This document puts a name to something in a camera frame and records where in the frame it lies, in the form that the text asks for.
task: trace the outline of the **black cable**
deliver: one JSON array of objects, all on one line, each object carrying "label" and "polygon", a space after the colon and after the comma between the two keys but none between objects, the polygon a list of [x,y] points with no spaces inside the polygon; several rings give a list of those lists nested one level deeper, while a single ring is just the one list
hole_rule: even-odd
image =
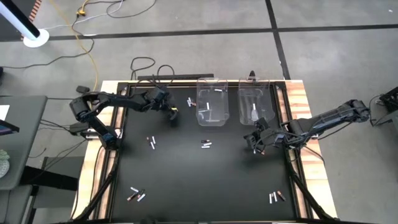
[{"label": "black cable", "polygon": [[[134,61],[137,60],[137,59],[148,59],[148,60],[153,61],[153,63],[152,63],[151,65],[149,65],[149,66],[146,66],[146,67],[142,67],[142,68],[138,68],[138,69],[133,69],[132,66],[133,66],[133,64],[134,64]],[[147,68],[151,68],[152,66],[155,65],[155,63],[156,63],[156,61],[155,61],[153,58],[150,58],[150,57],[135,57],[135,58],[133,58],[133,59],[131,60],[131,64],[130,64],[130,69],[131,69],[131,71],[132,71],[132,72],[131,72],[131,76],[130,76],[130,80],[132,80],[133,76],[134,76],[134,79],[137,80],[137,72],[138,72],[139,70],[144,70],[144,69],[147,69]]]},{"label": "black cable", "polygon": [[31,158],[31,159],[38,158],[38,157],[41,156],[46,150],[47,150],[47,148],[44,148],[44,150],[43,150],[39,155],[37,155],[37,156],[29,156],[29,158]]},{"label": "black cable", "polygon": [[49,129],[49,130],[53,130],[53,131],[64,131],[64,129],[60,129],[60,128],[39,128],[38,131],[41,131],[43,129]]},{"label": "black cable", "polygon": [[23,68],[31,68],[31,67],[37,67],[37,66],[47,66],[47,65],[50,65],[51,63],[56,62],[57,60],[60,60],[61,58],[77,58],[77,57],[86,55],[86,54],[90,53],[93,50],[95,42],[94,42],[94,40],[92,38],[90,38],[90,37],[88,37],[88,38],[92,41],[91,47],[90,47],[90,49],[87,52],[84,52],[84,53],[81,53],[81,54],[77,54],[77,55],[73,55],[73,56],[60,56],[60,57],[57,57],[56,59],[50,61],[49,63],[39,63],[39,64],[33,64],[33,65],[28,65],[28,66],[23,66],[23,67],[11,67],[11,66],[0,66],[0,67],[12,68],[12,69],[23,69]]},{"label": "black cable", "polygon": [[2,223],[6,223],[7,221],[7,214],[8,214],[8,207],[10,205],[10,194],[11,194],[11,190],[8,191],[8,199],[7,199],[7,207],[6,207],[6,214],[4,216],[4,221]]},{"label": "black cable", "polygon": [[102,145],[99,147],[98,152],[97,152],[97,156],[96,156],[96,158],[95,158],[94,173],[93,173],[93,184],[91,185],[90,201],[91,201],[91,198],[92,198],[92,196],[93,196],[94,181],[95,181],[95,170],[96,170],[96,167],[97,167],[98,157],[99,157],[99,155],[100,155],[101,148],[102,148]]},{"label": "black cable", "polygon": [[156,1],[157,1],[157,0],[154,0],[154,3],[153,3],[151,6],[149,6],[147,9],[145,9],[145,10],[143,10],[143,11],[141,11],[141,12],[138,12],[138,13],[136,13],[136,14],[129,15],[129,16],[112,16],[112,15],[109,13],[109,9],[110,9],[112,6],[114,6],[115,4],[117,4],[117,2],[114,2],[114,3],[110,4],[110,5],[106,8],[106,13],[107,13],[107,15],[108,15],[109,17],[112,17],[112,18],[114,18],[114,19],[124,19],[124,18],[134,17],[134,16],[138,16],[138,15],[140,15],[140,14],[142,14],[142,13],[148,11],[148,10],[151,9],[152,7],[154,7],[154,5],[156,4]]},{"label": "black cable", "polygon": [[70,133],[69,129],[67,129],[66,127],[64,127],[64,126],[62,126],[62,125],[59,125],[59,124],[57,124],[57,123],[55,123],[55,122],[47,121],[46,119],[41,119],[41,121],[45,121],[45,122],[47,122],[47,123],[53,124],[53,125],[55,125],[56,127],[62,128],[62,129],[66,130],[66,131],[68,131],[68,132]]},{"label": "black cable", "polygon": [[41,175],[43,175],[45,171],[47,171],[49,168],[51,168],[52,166],[54,166],[56,163],[60,162],[62,159],[64,159],[65,157],[67,157],[67,156],[68,156],[69,154],[71,154],[74,150],[76,150],[80,145],[82,145],[83,142],[85,142],[85,141],[87,141],[87,140],[84,139],[83,141],[79,142],[78,144],[76,144],[76,145],[74,145],[74,146],[72,146],[72,147],[69,147],[68,149],[66,149],[66,150],[64,150],[64,151],[62,151],[62,152],[60,152],[60,153],[58,153],[58,155],[55,157],[55,159],[56,159],[61,153],[65,152],[65,151],[67,151],[67,150],[71,150],[70,152],[68,152],[67,154],[65,154],[65,155],[62,156],[61,158],[59,158],[59,160],[55,161],[55,159],[54,159],[53,161],[51,161],[49,164],[47,164],[47,165],[44,167],[43,172],[39,173],[37,176],[33,177],[32,179],[30,179],[30,180],[27,181],[27,182],[28,182],[28,183],[29,183],[29,182],[32,182],[33,180],[35,180],[35,179],[37,179],[38,177],[40,177]]},{"label": "black cable", "polygon": [[369,109],[371,110],[369,122],[371,123],[371,126],[372,126],[372,127],[374,127],[374,124],[373,124],[373,119],[372,119],[371,103],[372,103],[372,101],[373,101],[375,98],[380,97],[380,96],[382,96],[382,94],[377,95],[377,96],[374,96],[374,97],[371,98],[371,100],[369,100]]},{"label": "black cable", "polygon": [[311,151],[312,153],[314,153],[315,155],[317,155],[319,157],[319,159],[321,159],[322,162],[325,164],[325,160],[323,159],[323,157],[319,153],[315,152],[313,149],[310,149],[308,146],[304,146],[304,147],[306,149],[308,149],[309,151]]},{"label": "black cable", "polygon": [[[175,75],[175,71],[174,71],[174,69],[173,69],[173,67],[171,67],[170,65],[161,65],[158,69],[157,69],[157,72],[156,72],[156,75],[157,75],[157,78],[159,79],[159,72],[160,72],[160,69],[161,68],[163,68],[163,67],[169,67],[171,70],[172,70],[172,72],[173,72],[173,76]],[[172,80],[170,81],[170,83],[169,84],[167,84],[166,86],[169,86],[172,82],[173,82],[173,78],[172,78]]]},{"label": "black cable", "polygon": [[344,129],[345,127],[347,127],[347,126],[350,125],[350,124],[352,124],[352,122],[350,122],[350,123],[344,125],[343,127],[337,129],[336,131],[333,131],[333,132],[330,133],[330,134],[327,134],[326,136],[323,136],[322,138],[318,138],[318,140],[322,140],[322,139],[324,139],[324,138],[326,138],[326,137],[328,137],[328,136],[331,136],[332,134],[335,134],[335,133],[337,133],[338,131],[341,131],[342,129]]}]

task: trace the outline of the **white base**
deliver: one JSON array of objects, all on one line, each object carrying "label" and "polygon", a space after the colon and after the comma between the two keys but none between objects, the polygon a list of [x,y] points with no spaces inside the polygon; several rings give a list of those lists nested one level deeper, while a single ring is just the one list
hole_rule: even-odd
[{"label": "white base", "polygon": [[44,45],[50,38],[50,34],[47,30],[45,29],[39,29],[40,35],[37,39],[35,40],[30,40],[26,37],[24,37],[24,44],[26,47],[40,47]]}]

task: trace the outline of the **black support leg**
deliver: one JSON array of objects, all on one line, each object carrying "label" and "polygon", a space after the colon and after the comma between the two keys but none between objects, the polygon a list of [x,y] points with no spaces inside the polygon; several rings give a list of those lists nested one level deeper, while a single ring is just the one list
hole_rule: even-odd
[{"label": "black support leg", "polygon": [[54,187],[64,190],[77,190],[78,179],[67,175],[56,174],[42,169],[25,166],[21,184]]}]

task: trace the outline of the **white pole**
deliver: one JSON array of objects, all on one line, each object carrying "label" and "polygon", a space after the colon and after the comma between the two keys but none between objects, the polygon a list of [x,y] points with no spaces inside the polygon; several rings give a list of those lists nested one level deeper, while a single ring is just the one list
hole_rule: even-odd
[{"label": "white pole", "polygon": [[36,40],[37,38],[24,26],[20,20],[0,1],[0,13],[17,29],[22,35],[29,38],[30,40]]}]

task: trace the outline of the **cable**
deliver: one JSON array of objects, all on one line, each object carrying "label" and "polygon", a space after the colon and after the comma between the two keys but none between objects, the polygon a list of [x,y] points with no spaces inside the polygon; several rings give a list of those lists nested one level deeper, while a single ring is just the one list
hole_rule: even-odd
[{"label": "cable", "polygon": [[[86,6],[89,5],[89,4],[115,3],[115,2],[121,2],[121,1],[122,1],[122,0],[118,0],[118,1],[96,1],[96,2],[89,2],[89,3],[86,4]],[[96,15],[96,16],[87,17],[86,19],[77,21],[76,24],[79,24],[79,23],[81,23],[81,22],[85,22],[85,21],[88,21],[88,20],[90,20],[90,19],[94,19],[94,18],[97,18],[97,17],[100,17],[100,16],[107,16],[107,13],[102,13],[102,14],[99,14],[99,15]],[[42,29],[49,30],[49,29],[54,29],[54,28],[58,28],[58,27],[68,27],[68,25],[61,24],[61,25],[56,25],[56,26],[52,26],[52,27],[44,27],[44,28],[42,28]]]},{"label": "cable", "polygon": [[85,4],[88,3],[89,0],[83,2],[83,5],[77,10],[78,15],[85,16]]},{"label": "cable", "polygon": [[136,14],[129,15],[129,16],[112,16],[108,11],[109,11],[109,9],[110,9],[113,5],[116,4],[116,2],[115,2],[115,3],[110,4],[110,5],[106,8],[106,13],[107,13],[107,15],[108,15],[109,17],[112,17],[112,18],[114,18],[114,19],[124,19],[124,18],[134,17],[134,16],[138,16],[138,15],[140,15],[140,14],[142,14],[142,13],[148,11],[148,10],[151,9],[152,7],[154,7],[154,5],[156,4],[156,1],[157,1],[157,0],[154,0],[154,3],[153,3],[151,6],[149,6],[147,9],[145,9],[145,10],[143,10],[143,11],[141,11],[141,12],[138,12],[138,13],[136,13]]},{"label": "cable", "polygon": [[95,158],[94,173],[93,173],[93,184],[91,185],[90,201],[91,201],[91,198],[92,198],[92,196],[93,196],[94,181],[95,181],[95,170],[96,170],[96,167],[97,167],[98,157],[99,157],[99,155],[100,155],[101,148],[102,148],[102,145],[99,147],[98,152],[97,152],[97,156],[96,156],[96,158]]},{"label": "cable", "polygon": [[324,139],[324,138],[326,138],[326,137],[328,137],[328,136],[331,136],[332,134],[335,134],[335,133],[337,133],[338,131],[340,131],[340,130],[344,129],[345,127],[347,127],[347,126],[348,126],[348,125],[350,125],[350,124],[352,124],[352,122],[350,122],[350,123],[348,123],[348,124],[344,125],[343,127],[341,127],[341,128],[339,128],[339,129],[337,129],[336,131],[333,131],[333,132],[332,132],[332,133],[330,133],[330,134],[327,134],[326,136],[323,136],[322,138],[318,138],[318,141],[319,141],[319,140],[322,140],[322,139]]},{"label": "cable", "polygon": [[52,63],[54,63],[57,60],[60,60],[62,58],[77,58],[77,57],[80,57],[82,55],[86,55],[86,54],[90,53],[93,50],[93,47],[94,47],[94,42],[92,43],[90,49],[87,52],[85,52],[85,53],[81,53],[81,54],[77,54],[77,55],[73,55],[73,56],[60,56],[60,57],[57,57],[56,59],[54,59],[54,60],[52,60],[52,61],[50,61],[48,63],[38,63],[38,64],[32,64],[32,65],[23,66],[23,67],[12,67],[12,66],[0,66],[0,67],[10,68],[10,69],[25,69],[25,68],[32,68],[32,67],[37,67],[37,66],[47,66],[47,65],[50,65],[50,64],[52,64]]},{"label": "cable", "polygon": [[325,164],[325,160],[323,159],[323,157],[319,153],[315,152],[313,149],[310,149],[308,146],[304,146],[304,147],[306,149],[308,149],[309,151],[311,151],[312,153],[314,153],[315,155],[317,155],[318,158],[322,160],[323,164]]},{"label": "cable", "polygon": [[374,97],[371,98],[371,100],[369,100],[369,109],[371,110],[369,122],[371,123],[371,126],[372,126],[372,127],[374,127],[374,124],[373,124],[373,121],[374,121],[374,120],[372,119],[371,103],[372,103],[372,101],[373,101],[375,98],[380,97],[380,96],[382,96],[382,94],[377,95],[377,96],[374,96]]},{"label": "cable", "polygon": [[[384,95],[384,94],[380,94],[380,95],[374,96],[374,97],[371,98],[371,100],[369,100],[369,109],[370,109],[370,110],[371,110],[371,103],[372,103],[372,101],[373,101],[375,98],[380,97],[380,96],[382,96],[382,95]],[[390,103],[393,103],[393,104],[395,104],[395,105],[398,106],[398,104],[397,104],[396,102],[394,102],[394,101],[389,101],[389,102],[390,102]],[[386,115],[382,116],[381,118],[379,118],[379,119],[376,121],[376,119],[372,119],[372,113],[371,113],[369,122],[371,123],[371,126],[372,126],[372,127],[375,127],[375,126],[379,125],[379,122],[380,122],[383,118],[385,118],[386,116],[388,116],[388,115],[389,115],[389,114],[386,114]]]},{"label": "cable", "polygon": [[64,131],[63,129],[60,129],[60,128],[39,128],[38,131],[41,131],[43,129],[49,129],[49,130],[53,130],[53,131]]},{"label": "cable", "polygon": [[54,122],[52,122],[52,121],[47,121],[46,119],[41,119],[41,121],[45,121],[45,122],[47,122],[47,123],[53,124],[53,125],[55,125],[56,127],[62,128],[62,129],[66,130],[66,131],[68,131],[68,132],[70,133],[69,129],[67,129],[66,127],[64,127],[64,126],[62,126],[62,125],[59,125],[59,124],[54,123]]},{"label": "cable", "polygon": [[43,150],[39,155],[37,155],[37,156],[29,156],[29,158],[31,158],[31,159],[38,158],[38,157],[41,156],[46,150],[47,150],[47,148],[44,148],[44,150]]},{"label": "cable", "polygon": [[[149,66],[146,66],[146,67],[142,67],[142,68],[138,68],[138,69],[133,69],[132,66],[133,66],[133,64],[134,64],[134,61],[137,60],[137,59],[149,59],[149,60],[153,61],[153,63],[152,63],[151,65],[149,65]],[[155,65],[155,63],[156,63],[156,61],[155,61],[153,58],[150,58],[150,57],[135,57],[135,58],[133,58],[133,59],[131,60],[131,64],[130,64],[130,69],[132,70],[131,76],[130,76],[130,80],[132,80],[133,76],[134,76],[134,79],[137,80],[137,72],[138,72],[139,70],[144,70],[144,69],[147,69],[147,68],[151,68],[152,66]]]},{"label": "cable", "polygon": [[[53,0],[50,0],[50,3],[51,3],[51,5],[55,8],[55,10],[58,12],[59,16],[62,17],[62,19],[65,21],[65,23],[66,23],[67,25],[70,25],[70,23],[68,22],[68,19],[67,19],[66,16],[63,14],[63,12],[59,9],[59,7],[56,5],[56,3],[55,3]],[[97,88],[98,76],[99,76],[99,75],[98,75],[97,64],[95,63],[95,60],[94,60],[93,56],[91,56],[91,54],[89,53],[89,51],[87,51],[87,50],[84,48],[82,42],[80,41],[79,37],[76,35],[76,31],[73,30],[73,27],[72,27],[72,26],[70,26],[70,29],[72,30],[73,35],[75,35],[76,41],[78,42],[78,45],[86,52],[86,54],[87,54],[87,55],[89,56],[89,58],[91,59],[91,62],[93,63],[94,70],[95,70],[95,82],[94,82],[93,91],[95,91],[96,88]]]},{"label": "cable", "polygon": [[[51,161],[49,164],[47,164],[44,167],[43,172],[39,173],[37,176],[33,177],[32,179],[30,179],[29,181],[27,181],[27,183],[32,182],[33,180],[37,179],[38,177],[40,177],[41,175],[44,174],[45,171],[47,171],[49,168],[51,168],[52,166],[54,166],[55,164],[57,164],[58,162],[60,162],[62,159],[64,159],[65,157],[67,157],[69,154],[71,154],[74,150],[76,150],[81,144],[83,144],[83,142],[87,141],[86,139],[84,139],[83,141],[79,142],[78,144],[69,147],[66,150],[63,150],[62,152],[58,153],[58,155],[55,157],[55,159],[53,161]],[[59,158],[59,160],[55,161],[56,158],[63,152],[70,150],[70,152],[66,153],[64,156],[62,156],[61,158]]]}]

